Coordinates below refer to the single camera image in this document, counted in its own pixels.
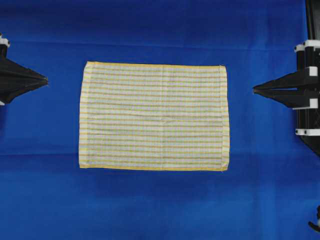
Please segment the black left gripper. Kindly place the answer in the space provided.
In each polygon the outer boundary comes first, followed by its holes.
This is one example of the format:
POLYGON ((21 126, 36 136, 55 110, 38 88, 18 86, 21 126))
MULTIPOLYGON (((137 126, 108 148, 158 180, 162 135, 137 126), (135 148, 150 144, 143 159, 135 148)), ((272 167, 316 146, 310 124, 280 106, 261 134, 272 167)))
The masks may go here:
POLYGON ((48 78, 7 59, 10 41, 0 33, 0 105, 4 106, 20 95, 48 85, 48 78), (9 83, 30 83, 8 89, 9 83))

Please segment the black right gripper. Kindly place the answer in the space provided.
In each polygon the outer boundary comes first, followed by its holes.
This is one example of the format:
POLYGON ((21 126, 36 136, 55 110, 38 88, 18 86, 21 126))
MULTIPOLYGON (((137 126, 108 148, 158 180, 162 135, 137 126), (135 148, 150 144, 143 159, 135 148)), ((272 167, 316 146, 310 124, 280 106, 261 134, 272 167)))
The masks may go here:
POLYGON ((255 94, 272 99, 296 111, 296 135, 320 135, 320 41, 298 44, 296 72, 253 87, 255 94))

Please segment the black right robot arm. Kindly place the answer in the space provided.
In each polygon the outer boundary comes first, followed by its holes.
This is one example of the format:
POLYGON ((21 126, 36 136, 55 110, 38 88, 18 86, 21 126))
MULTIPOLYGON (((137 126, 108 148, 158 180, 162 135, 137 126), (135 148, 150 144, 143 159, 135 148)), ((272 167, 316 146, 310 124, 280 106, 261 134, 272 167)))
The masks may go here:
POLYGON ((295 134, 320 154, 320 2, 307 0, 308 38, 294 48, 296 68, 280 78, 253 87, 253 92, 296 111, 295 134))

